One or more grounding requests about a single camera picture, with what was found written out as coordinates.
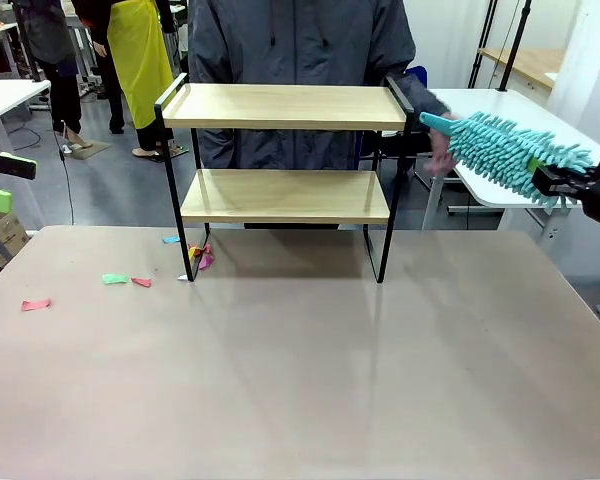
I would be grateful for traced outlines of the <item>teal microfibre duster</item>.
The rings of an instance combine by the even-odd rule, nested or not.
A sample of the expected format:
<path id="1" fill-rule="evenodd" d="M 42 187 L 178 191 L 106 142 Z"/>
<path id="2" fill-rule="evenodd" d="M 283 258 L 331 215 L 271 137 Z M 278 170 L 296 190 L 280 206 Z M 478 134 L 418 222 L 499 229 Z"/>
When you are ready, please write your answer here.
<path id="1" fill-rule="evenodd" d="M 551 208 L 557 202 L 534 187 L 533 173 L 528 172 L 530 158 L 538 158 L 546 166 L 579 171 L 594 165 L 590 152 L 578 144 L 556 144 L 550 131 L 519 129 L 512 120 L 484 112 L 459 120 L 421 113 L 419 121 L 450 138 L 449 151 L 461 165 L 543 207 Z"/>

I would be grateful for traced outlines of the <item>person's left forearm grey sleeve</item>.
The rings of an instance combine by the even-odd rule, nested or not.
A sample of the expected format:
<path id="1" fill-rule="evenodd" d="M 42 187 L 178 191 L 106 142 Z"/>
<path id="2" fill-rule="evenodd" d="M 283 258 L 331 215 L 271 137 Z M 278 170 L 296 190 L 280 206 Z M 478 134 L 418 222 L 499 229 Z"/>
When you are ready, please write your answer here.
<path id="1" fill-rule="evenodd" d="M 406 74 L 402 81 L 402 91 L 414 109 L 415 115 L 429 113 L 437 116 L 450 114 L 450 108 L 429 91 L 419 79 Z"/>

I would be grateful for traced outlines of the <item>person's left hand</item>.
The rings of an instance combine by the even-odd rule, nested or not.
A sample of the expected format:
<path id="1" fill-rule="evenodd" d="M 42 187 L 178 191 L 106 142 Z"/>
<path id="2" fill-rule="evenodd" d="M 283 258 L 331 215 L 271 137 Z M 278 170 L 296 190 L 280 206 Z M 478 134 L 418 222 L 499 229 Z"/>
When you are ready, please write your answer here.
<path id="1" fill-rule="evenodd" d="M 434 176 L 447 175 L 456 166 L 456 160 L 449 151 L 450 138 L 435 129 L 431 129 L 429 139 L 431 159 L 426 163 L 425 169 Z"/>

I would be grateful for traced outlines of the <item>cardboard box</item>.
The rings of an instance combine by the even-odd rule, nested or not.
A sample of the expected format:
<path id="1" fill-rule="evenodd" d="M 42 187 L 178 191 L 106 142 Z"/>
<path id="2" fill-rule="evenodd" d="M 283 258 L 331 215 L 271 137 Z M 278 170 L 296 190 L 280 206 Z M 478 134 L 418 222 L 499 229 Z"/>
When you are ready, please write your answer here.
<path id="1" fill-rule="evenodd" d="M 29 236 L 17 215 L 14 212 L 0 213 L 0 242 L 4 249 L 4 253 L 0 254 L 0 266 L 15 257 L 28 241 Z"/>

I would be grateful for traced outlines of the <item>white desk with legs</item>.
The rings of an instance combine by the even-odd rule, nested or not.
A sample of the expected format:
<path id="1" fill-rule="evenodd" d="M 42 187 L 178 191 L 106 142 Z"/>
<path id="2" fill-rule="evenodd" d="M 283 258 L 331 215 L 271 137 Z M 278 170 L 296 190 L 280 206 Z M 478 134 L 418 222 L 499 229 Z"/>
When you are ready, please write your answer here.
<path id="1" fill-rule="evenodd" d="M 50 86 L 50 82 L 35 82 L 24 79 L 0 79 L 0 149 L 14 153 L 11 140 L 1 117 L 19 105 L 40 94 Z M 40 230 L 45 226 L 43 214 L 31 188 L 32 182 L 23 178 L 0 175 L 0 187 L 14 195 L 13 206 L 25 226 Z"/>

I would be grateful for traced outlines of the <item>white side table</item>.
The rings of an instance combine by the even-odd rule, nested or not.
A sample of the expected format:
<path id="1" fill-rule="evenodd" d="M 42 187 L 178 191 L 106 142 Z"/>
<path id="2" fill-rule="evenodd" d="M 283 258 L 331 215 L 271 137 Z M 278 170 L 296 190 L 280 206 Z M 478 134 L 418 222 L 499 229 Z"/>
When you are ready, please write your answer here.
<path id="1" fill-rule="evenodd" d="M 513 120 L 523 128 L 551 131 L 556 134 L 559 144 L 579 144 L 600 160 L 598 143 L 516 91 L 436 89 L 434 93 L 455 107 L 461 117 L 482 111 Z M 488 182 L 461 165 L 456 167 L 455 172 L 457 181 L 468 190 L 464 200 L 477 202 L 475 206 L 463 205 L 452 209 L 454 218 L 458 219 L 461 215 L 468 217 L 469 230 L 523 232 L 544 250 L 561 243 L 584 249 L 600 243 L 600 225 L 586 218 L 577 205 L 571 204 L 567 211 L 559 208 L 542 210 L 524 197 Z"/>

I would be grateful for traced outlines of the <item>grey floor mat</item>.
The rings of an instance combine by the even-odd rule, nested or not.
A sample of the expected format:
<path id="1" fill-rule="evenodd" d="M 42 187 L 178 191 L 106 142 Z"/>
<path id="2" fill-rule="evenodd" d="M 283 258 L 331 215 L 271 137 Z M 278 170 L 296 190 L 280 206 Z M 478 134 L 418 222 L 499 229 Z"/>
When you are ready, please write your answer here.
<path id="1" fill-rule="evenodd" d="M 107 150 L 111 147 L 110 143 L 94 141 L 89 146 L 81 146 L 77 143 L 74 144 L 66 144 L 62 146 L 62 151 L 65 155 L 76 159 L 76 160 L 86 160 L 94 155 L 99 154 L 100 152 Z"/>

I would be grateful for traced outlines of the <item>person in dark grey clothes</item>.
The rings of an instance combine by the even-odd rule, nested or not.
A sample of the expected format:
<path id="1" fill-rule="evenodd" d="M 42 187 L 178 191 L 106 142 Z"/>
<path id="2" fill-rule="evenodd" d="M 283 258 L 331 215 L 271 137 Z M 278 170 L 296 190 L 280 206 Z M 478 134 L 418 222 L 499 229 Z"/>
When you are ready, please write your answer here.
<path id="1" fill-rule="evenodd" d="M 72 150 L 92 144 L 80 136 L 81 102 L 78 68 L 61 0 L 14 0 L 31 53 L 50 82 L 53 130 Z"/>

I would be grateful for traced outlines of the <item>wooden background desk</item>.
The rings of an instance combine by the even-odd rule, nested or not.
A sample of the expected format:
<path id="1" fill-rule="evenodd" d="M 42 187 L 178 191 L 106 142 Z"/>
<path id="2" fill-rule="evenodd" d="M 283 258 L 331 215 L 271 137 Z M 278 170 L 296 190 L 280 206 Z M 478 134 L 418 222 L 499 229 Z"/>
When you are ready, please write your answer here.
<path id="1" fill-rule="evenodd" d="M 500 78 L 509 60 L 510 49 L 480 48 L 478 53 L 496 67 L 496 77 Z M 565 51 L 562 49 L 521 48 L 516 54 L 510 79 L 517 79 L 533 87 L 551 92 L 561 69 Z"/>

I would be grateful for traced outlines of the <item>black pole stand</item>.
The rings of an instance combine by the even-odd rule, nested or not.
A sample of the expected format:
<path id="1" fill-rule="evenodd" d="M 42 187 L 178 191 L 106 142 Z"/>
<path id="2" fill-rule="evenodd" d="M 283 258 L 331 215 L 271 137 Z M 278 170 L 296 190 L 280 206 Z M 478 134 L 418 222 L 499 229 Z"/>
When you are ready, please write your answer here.
<path id="1" fill-rule="evenodd" d="M 523 8 L 521 9 L 521 15 L 520 15 L 520 20 L 518 23 L 518 27 L 516 30 L 516 35 L 514 37 L 511 49 L 510 49 L 510 53 L 509 53 L 509 57 L 502 75 L 502 79 L 500 82 L 500 85 L 498 86 L 497 90 L 499 92 L 506 92 L 507 91 L 507 86 L 509 83 L 509 79 L 511 76 L 511 73 L 513 71 L 513 67 L 514 67 L 514 63 L 516 60 L 516 56 L 519 50 L 519 46 L 524 34 L 524 30 L 526 27 L 526 23 L 529 17 L 529 14 L 531 12 L 531 4 L 532 4 L 532 0 L 525 0 Z"/>

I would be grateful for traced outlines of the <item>person in black trousers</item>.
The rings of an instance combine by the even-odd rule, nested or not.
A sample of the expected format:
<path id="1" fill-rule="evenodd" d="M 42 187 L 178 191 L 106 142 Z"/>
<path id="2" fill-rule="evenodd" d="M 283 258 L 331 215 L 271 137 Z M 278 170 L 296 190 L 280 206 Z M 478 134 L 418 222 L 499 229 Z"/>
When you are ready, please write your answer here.
<path id="1" fill-rule="evenodd" d="M 109 121 L 109 129 L 113 134 L 122 134 L 125 126 L 122 90 L 118 81 L 109 45 L 103 43 L 102 47 L 104 48 L 104 54 L 101 55 L 100 53 L 96 53 L 96 61 L 110 107 L 111 118 Z"/>

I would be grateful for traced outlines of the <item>black office chair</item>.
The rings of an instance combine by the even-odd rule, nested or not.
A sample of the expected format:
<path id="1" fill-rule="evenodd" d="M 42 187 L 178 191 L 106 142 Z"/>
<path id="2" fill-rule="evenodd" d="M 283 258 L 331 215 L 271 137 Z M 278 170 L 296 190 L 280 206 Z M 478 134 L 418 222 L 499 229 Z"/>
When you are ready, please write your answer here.
<path id="1" fill-rule="evenodd" d="M 416 129 L 407 136 L 403 132 L 396 132 L 380 138 L 380 152 L 385 158 L 395 158 L 398 167 L 407 179 L 407 174 L 415 167 L 419 157 L 431 157 L 432 146 L 429 131 Z"/>

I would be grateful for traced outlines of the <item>black tripod stand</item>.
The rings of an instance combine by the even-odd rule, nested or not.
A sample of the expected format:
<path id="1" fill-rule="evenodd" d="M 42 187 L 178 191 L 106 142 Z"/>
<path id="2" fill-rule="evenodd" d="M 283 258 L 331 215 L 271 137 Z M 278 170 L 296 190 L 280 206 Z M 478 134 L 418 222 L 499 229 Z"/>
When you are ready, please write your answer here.
<path id="1" fill-rule="evenodd" d="M 478 41 L 476 54 L 474 57 L 474 61 L 472 63 L 472 69 L 471 69 L 471 73 L 470 73 L 469 81 L 468 81 L 468 85 L 467 85 L 467 87 L 469 89 L 473 89 L 477 83 L 477 79 L 478 79 L 478 75 L 479 75 L 479 71 L 480 71 L 481 63 L 482 63 L 482 55 L 481 55 L 480 51 L 486 47 L 487 42 L 489 40 L 489 36 L 491 33 L 493 21 L 495 18 L 498 2 L 499 2 L 499 0 L 489 0 L 489 2 L 488 2 L 483 27 L 481 30 L 480 39 Z"/>

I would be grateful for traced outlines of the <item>person in yellow apron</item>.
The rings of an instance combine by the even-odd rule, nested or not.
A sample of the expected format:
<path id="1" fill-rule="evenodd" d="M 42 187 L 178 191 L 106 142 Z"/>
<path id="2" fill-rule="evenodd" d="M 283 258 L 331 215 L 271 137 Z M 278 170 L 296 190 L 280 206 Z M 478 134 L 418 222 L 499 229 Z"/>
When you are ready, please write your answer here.
<path id="1" fill-rule="evenodd" d="M 98 54 L 110 55 L 138 138 L 137 158 L 164 160 L 173 134 L 159 132 L 154 105 L 174 79 L 164 36 L 177 32 L 169 0 L 71 0 Z"/>

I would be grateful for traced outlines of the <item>person in grey jacket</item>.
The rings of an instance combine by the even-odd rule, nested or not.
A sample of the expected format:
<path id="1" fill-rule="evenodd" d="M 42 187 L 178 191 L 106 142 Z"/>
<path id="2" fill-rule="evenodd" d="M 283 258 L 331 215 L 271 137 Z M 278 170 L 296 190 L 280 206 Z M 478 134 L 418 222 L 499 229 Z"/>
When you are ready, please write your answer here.
<path id="1" fill-rule="evenodd" d="M 372 86 L 416 56 L 403 0 L 189 0 L 198 83 Z M 352 131 L 201 130 L 209 169 L 354 170 Z"/>

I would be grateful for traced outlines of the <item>two-tier wooden shelf black frame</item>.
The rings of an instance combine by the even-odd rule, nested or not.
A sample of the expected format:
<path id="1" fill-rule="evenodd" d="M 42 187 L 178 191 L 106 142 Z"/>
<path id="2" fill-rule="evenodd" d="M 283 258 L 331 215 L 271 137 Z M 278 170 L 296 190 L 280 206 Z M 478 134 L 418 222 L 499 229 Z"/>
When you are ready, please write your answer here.
<path id="1" fill-rule="evenodd" d="M 241 131 L 397 131 L 407 134 L 413 109 L 394 78 L 382 87 L 190 83 L 179 75 L 158 97 L 161 131 L 185 128 Z M 376 282 L 388 264 L 399 198 L 387 200 L 378 163 L 369 171 L 206 169 L 180 198 L 172 157 L 164 156 L 172 210 L 185 268 L 192 282 L 202 258 L 189 252 L 185 225 L 338 224 L 362 228 Z"/>

